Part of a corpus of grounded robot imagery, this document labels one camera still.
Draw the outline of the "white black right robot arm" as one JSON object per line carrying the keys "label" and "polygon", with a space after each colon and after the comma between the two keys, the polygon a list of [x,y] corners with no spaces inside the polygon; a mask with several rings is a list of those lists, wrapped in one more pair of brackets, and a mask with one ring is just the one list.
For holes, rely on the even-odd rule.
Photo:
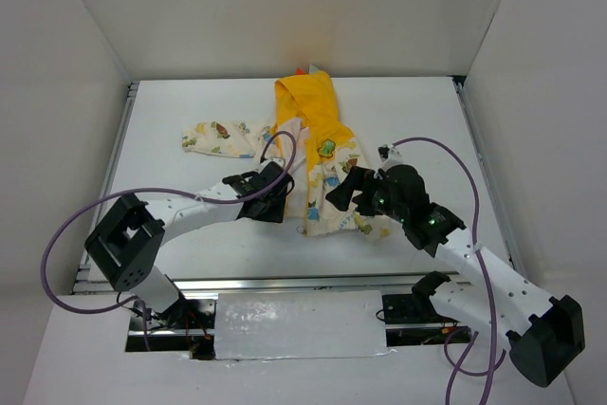
{"label": "white black right robot arm", "polygon": [[420,280],[412,300],[419,319],[433,321],[440,315],[485,334],[539,387],[549,386],[584,350],[580,304],[532,284],[474,240],[459,217],[430,200],[414,167],[354,167],[326,199],[342,212],[354,208],[365,216],[395,220],[416,249],[469,281],[461,287],[439,272]]}

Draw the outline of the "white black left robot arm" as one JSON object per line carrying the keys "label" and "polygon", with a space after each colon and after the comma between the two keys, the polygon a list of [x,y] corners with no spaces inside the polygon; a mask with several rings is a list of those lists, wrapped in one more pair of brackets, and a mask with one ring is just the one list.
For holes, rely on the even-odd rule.
{"label": "white black left robot arm", "polygon": [[193,197],[143,201],[121,196],[84,242],[84,248],[118,293],[142,301],[162,326],[173,328],[194,312],[175,283],[155,266],[160,249],[175,238],[217,223],[281,223],[293,177],[276,161],[258,171],[231,175]]}

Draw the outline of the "cream yellow dinosaur kids jacket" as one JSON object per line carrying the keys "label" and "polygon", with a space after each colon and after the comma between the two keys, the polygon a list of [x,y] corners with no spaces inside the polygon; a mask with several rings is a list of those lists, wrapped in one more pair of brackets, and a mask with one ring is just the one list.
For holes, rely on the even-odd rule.
{"label": "cream yellow dinosaur kids jacket", "polygon": [[266,120],[203,120],[182,131],[182,149],[210,156],[252,158],[262,154],[290,159],[295,181],[285,215],[303,221],[309,237],[358,231],[368,241],[391,234],[385,216],[363,216],[352,207],[335,209],[325,197],[352,168],[368,160],[355,134],[340,121],[330,76],[319,69],[281,78],[274,84],[275,110]]}

